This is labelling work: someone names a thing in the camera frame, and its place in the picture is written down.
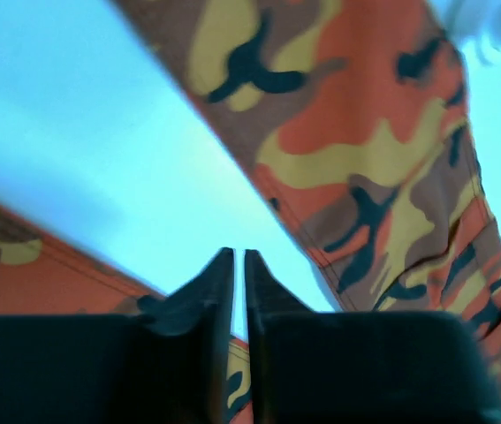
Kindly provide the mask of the orange camouflage trousers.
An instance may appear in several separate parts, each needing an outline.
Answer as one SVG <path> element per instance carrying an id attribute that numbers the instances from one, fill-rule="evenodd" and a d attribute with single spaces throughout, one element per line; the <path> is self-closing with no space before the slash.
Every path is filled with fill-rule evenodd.
<path id="1" fill-rule="evenodd" d="M 319 423 L 501 423 L 501 238 L 424 1 L 119 1 L 320 270 Z M 0 423 L 162 423 L 164 300 L 0 205 Z M 231 334 L 225 423 L 255 423 Z"/>

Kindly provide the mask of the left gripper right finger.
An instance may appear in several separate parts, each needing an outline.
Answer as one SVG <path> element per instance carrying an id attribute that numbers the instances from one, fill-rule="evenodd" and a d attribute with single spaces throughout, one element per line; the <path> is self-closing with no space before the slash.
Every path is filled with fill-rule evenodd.
<path id="1" fill-rule="evenodd" d="M 284 288 L 256 250 L 244 255 L 255 423 L 319 423 L 317 355 L 304 330 L 315 313 Z"/>

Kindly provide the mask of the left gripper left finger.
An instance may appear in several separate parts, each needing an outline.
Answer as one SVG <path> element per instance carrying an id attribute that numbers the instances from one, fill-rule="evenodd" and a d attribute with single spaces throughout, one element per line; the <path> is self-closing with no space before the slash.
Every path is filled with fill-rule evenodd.
<path id="1" fill-rule="evenodd" d="M 137 300 L 158 343 L 156 408 L 162 423 L 225 423 L 234 251 L 224 247 L 205 269 L 164 300 Z"/>

